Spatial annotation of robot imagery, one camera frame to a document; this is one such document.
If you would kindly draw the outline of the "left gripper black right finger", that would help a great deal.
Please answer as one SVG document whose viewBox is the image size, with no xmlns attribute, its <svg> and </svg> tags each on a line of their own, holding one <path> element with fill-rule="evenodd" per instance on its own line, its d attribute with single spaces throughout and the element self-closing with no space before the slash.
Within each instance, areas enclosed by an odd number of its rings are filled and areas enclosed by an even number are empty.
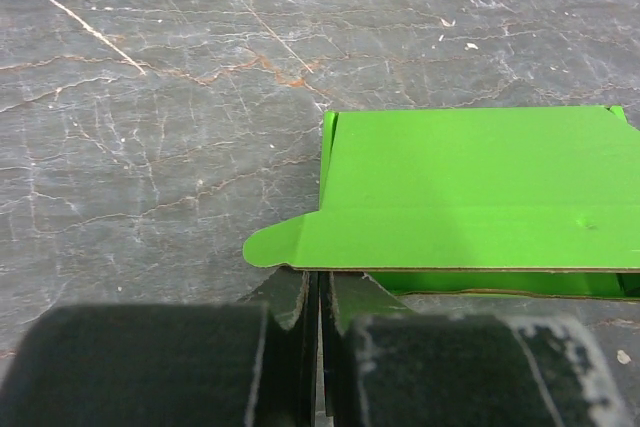
<svg viewBox="0 0 640 427">
<path fill-rule="evenodd" d="M 629 426 L 595 337 L 565 314 L 417 312 L 363 273 L 319 277 L 337 426 Z"/>
</svg>

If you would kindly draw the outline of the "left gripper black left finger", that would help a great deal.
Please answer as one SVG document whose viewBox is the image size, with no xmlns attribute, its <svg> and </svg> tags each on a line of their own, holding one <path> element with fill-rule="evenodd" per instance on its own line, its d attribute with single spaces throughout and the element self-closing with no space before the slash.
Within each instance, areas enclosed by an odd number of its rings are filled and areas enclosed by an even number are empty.
<svg viewBox="0 0 640 427">
<path fill-rule="evenodd" d="M 278 270 L 225 304 L 83 304 L 26 333 L 5 426 L 310 426 L 319 282 Z"/>
</svg>

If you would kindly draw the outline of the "green paper box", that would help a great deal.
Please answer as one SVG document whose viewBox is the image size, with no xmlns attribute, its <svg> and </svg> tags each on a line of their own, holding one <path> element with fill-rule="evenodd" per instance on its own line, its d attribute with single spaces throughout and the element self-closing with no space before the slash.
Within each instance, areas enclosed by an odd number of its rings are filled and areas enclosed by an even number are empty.
<svg viewBox="0 0 640 427">
<path fill-rule="evenodd" d="M 243 255 L 399 294 L 637 300 L 639 132 L 603 105 L 328 112 L 318 207 Z"/>
</svg>

